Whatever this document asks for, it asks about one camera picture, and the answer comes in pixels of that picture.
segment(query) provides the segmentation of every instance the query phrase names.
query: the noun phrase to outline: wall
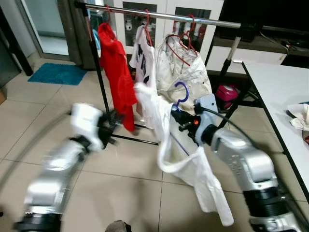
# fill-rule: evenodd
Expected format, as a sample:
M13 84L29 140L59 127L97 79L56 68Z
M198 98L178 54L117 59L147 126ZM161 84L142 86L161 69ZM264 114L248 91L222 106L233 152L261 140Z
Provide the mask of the wall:
M39 35L65 37L57 0L25 0Z
M0 6L22 51L26 57L30 56L36 51L36 48L26 28L15 0L0 0Z

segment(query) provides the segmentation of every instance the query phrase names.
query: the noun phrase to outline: tiled floor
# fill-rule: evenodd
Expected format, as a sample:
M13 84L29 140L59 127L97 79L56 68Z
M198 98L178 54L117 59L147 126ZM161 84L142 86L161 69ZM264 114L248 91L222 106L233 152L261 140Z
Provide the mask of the tiled floor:
M34 69L45 62L63 63L40 59ZM72 103L87 102L102 109L104 106L94 72L88 72L78 86L40 84L27 82L27 79L21 73L9 82L5 87L8 99L0 105L0 210L4 212L0 217L1 232L10 232L12 223L23 215L27 185L39 173L43 156L72 135L69 117L43 136L25 157L18 156L20 151ZM111 103L106 78L104 83ZM308 203L263 110L240 107L232 119L271 156L278 174L309 215ZM117 133L133 136L123 128ZM155 140L146 129L141 129L136 137ZM80 174L75 176L63 232L103 232L110 222L118 219L131 224L135 232L252 231L249 212L235 177L208 146L205 146L207 158L235 219L234 225L226 228L216 213L202 213L192 187L160 171L156 164L156 146L117 140L118 146L108 145L105 150L89 156ZM12 165L15 169L8 175Z

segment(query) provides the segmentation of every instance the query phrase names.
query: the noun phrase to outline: clothes rack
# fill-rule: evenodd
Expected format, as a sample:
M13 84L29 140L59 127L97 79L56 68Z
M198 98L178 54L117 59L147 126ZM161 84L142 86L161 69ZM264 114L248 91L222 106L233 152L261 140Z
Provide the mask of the clothes rack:
M101 67L99 63L99 57L98 57L98 52L97 52L97 46L96 42L94 39L91 23L90 23L90 18L88 15L88 9L89 10L100 10L100 11L110 11L111 13L121 13L121 14L127 14L127 15L138 15L138 16L144 16L147 17L147 14L149 17L152 18L161 18L161 19L168 19L168 20L176 20L180 22L193 22L193 19L187 16L181 16L181 15L172 15L172 14L162 14L162 13L157 13L157 12L145 12L145 11L140 11L140 10L132 10L132 9L125 9L125 8L117 8L117 7L107 7L107 6L100 6L100 5L93 5L93 4L88 4L84 2L75 2L75 7L80 8L83 12L83 16L85 19L85 23L87 26L87 31L89 34L89 46L91 48L91 53L95 62L97 74L98 74L98 80L103 96L103 101L104 101L104 106L105 110L108 113L109 112L109 106L107 102L107 97L106 97L106 92L105 92L105 87L102 79L102 73L101 73ZM225 27L225 28L235 28L239 29L237 36L235 37L235 40L232 44L231 50L223 64L223 67L220 72L220 77L218 78L218 82L215 84L215 91L217 90L219 83L221 79L225 76L228 67L231 64L232 57L236 51L236 48L240 42L241 36L243 32L245 31L245 25L240 24L240 23L233 23L233 22L226 22L226 21L219 21L219 20L213 20L213 19L203 19L203 18L195 18L194 19L195 23L201 23L201 24L207 24L207 25L214 25L214 26L219 26L219 27ZM141 128L147 128L143 125L135 124L136 127L141 127ZM152 144L152 145L158 145L156 142L151 142L151 141L146 141L146 140L141 140L141 139L136 139L136 138L131 138L131 137L126 137L126 136L121 136L121 135L115 135L113 134L112 137L115 138L122 138L122 139L127 139L127 140L132 140L136 142L142 142L142 143L147 143L147 144Z

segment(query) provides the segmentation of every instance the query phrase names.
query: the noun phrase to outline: glass cabinet door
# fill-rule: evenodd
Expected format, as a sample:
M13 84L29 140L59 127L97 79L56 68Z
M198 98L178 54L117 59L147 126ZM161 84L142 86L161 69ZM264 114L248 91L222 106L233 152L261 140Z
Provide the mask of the glass cabinet door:
M165 0L114 0L115 7L134 9L150 12L165 13ZM136 39L136 31L140 25L146 25L147 17L116 14L117 37L124 45L127 54L132 54ZM148 31L153 41L153 46L161 42L164 32L164 20L149 18Z
M193 15L196 18L219 19L223 0L168 0L167 14ZM192 23L166 20L165 34L183 34L190 30ZM197 23L190 33L191 45L205 62L216 26Z

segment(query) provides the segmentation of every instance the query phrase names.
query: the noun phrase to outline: purple hanger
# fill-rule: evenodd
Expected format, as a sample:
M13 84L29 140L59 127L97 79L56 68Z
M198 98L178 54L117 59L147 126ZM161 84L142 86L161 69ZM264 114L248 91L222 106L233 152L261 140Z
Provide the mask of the purple hanger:
M177 103L176 103L176 104L173 104L173 106L176 106L176 107L177 107L177 110L180 112L180 109L179 109L179 107L178 107L178 106L179 106L179 103L185 102L186 100L188 100L188 98L189 98L189 90L188 90L187 86L185 85L185 83L182 82L182 81L177 82L177 83L175 84L175 87L177 87L178 85L182 85L182 86L185 88L185 92L186 92L186 96L185 96L184 99L178 99Z

